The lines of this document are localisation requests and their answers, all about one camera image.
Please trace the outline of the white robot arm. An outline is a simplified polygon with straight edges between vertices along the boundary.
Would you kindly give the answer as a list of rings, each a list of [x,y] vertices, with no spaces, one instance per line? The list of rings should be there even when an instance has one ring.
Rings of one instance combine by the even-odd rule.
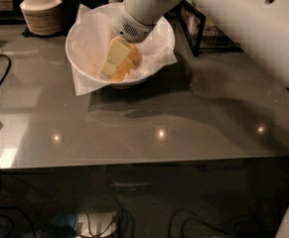
[[[181,0],[123,0],[115,31],[140,43]],[[289,0],[184,0],[289,88]]]

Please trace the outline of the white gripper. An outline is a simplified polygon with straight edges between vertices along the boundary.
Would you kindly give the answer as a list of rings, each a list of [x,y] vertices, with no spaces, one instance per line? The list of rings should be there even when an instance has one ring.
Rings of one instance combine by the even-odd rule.
[[[128,58],[129,43],[145,41],[155,28],[156,22],[157,17],[149,11],[148,7],[131,7],[123,4],[114,18],[115,32],[122,38],[116,37],[110,41],[99,77],[110,80],[123,61]]]

